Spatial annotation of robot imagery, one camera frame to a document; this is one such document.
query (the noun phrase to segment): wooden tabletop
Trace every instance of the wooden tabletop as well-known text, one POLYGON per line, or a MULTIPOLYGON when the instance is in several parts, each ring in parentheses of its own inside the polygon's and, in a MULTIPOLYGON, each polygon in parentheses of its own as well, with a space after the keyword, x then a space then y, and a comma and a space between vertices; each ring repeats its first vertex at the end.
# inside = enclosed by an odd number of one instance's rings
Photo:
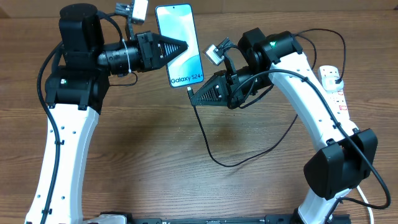
MULTIPOLYGON (((374 166, 392 195, 387 210, 374 211, 377 223, 397 223, 398 206, 398 13, 272 12, 195 17, 201 49, 225 37, 237 43, 259 27, 265 35, 319 27, 340 32, 347 43, 346 100, 351 119, 377 134, 374 166)), ((137 32, 157 31, 147 18, 137 32)), ((117 41, 103 22, 107 42, 117 41)), ((318 49, 320 65, 341 69, 341 40, 328 32, 305 34, 318 49)), ((35 195, 45 148, 47 120, 36 92, 46 56, 60 41, 58 19, 0 20, 0 223, 22 223, 35 195)), ((300 40, 308 60, 311 46, 300 40)), ((232 54, 236 67, 244 60, 232 54)), ((205 78, 224 66, 202 57, 205 78)), ((136 218, 261 217, 292 213, 308 185, 303 166, 314 155, 310 137, 298 120, 271 153, 237 168, 224 168, 208 156, 186 88, 171 89, 165 68, 139 73, 137 85, 112 87, 90 144, 83 185, 83 212, 132 212, 136 218)), ((127 83, 128 78, 110 78, 127 83)), ((199 89, 201 84, 194 85, 199 89)), ((199 107, 215 157, 233 164, 271 147, 292 122, 295 111, 274 88, 245 110, 199 107)), ((383 204, 373 175, 361 183, 368 200, 383 204)), ((350 196, 359 198, 357 191, 350 196)), ((337 213, 367 223, 364 207, 346 202, 337 213)))

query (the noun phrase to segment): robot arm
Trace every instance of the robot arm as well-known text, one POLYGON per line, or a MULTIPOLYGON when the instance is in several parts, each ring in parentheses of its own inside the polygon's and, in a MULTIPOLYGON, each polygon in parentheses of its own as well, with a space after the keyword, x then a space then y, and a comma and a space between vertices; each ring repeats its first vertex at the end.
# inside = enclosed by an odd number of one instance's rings
MULTIPOLYGON (((326 99, 343 130, 361 147, 371 163, 376 152, 377 138, 370 129, 360 132, 349 120, 349 116, 340 113, 313 74, 301 46, 289 32, 265 37, 257 28, 244 33, 238 46, 247 54, 244 57, 249 66, 235 70, 233 63, 226 63, 227 70, 216 72, 195 94, 188 88, 191 104, 228 106, 234 109, 244 103, 248 94, 254 95, 257 90, 272 84, 277 86, 303 121, 317 152, 304 167, 310 190, 304 203, 295 210, 291 222, 323 223, 336 199, 344 197, 369 176, 369 167, 352 150, 320 97, 307 82, 289 73, 271 71, 291 71, 313 83, 326 99)), ((217 62, 215 65, 220 64, 224 58, 229 60, 228 57, 221 58, 216 54, 225 52, 219 47, 220 45, 214 51, 205 51, 212 62, 217 62)))
MULTIPOLYGON (((146 5, 146 0, 135 0, 130 5, 117 4, 116 14, 127 19, 129 40, 108 45, 104 45, 100 19, 111 19, 98 12, 95 6, 74 4, 60 11, 61 51, 66 65, 53 66, 45 84, 45 102, 58 127, 60 142, 56 142, 49 120, 40 180, 25 223, 82 223, 81 190, 88 147, 109 88, 108 77, 111 73, 122 77, 132 71, 162 68, 187 49, 186 42, 149 31, 134 35, 131 23, 143 22, 145 14, 142 12, 146 12, 146 5), (175 46, 175 50, 166 54, 168 45, 175 46), (56 144, 60 145, 59 157, 56 144), (46 209, 57 158, 59 169, 50 206, 46 209)), ((84 223, 126 222, 123 215, 102 215, 84 223)))

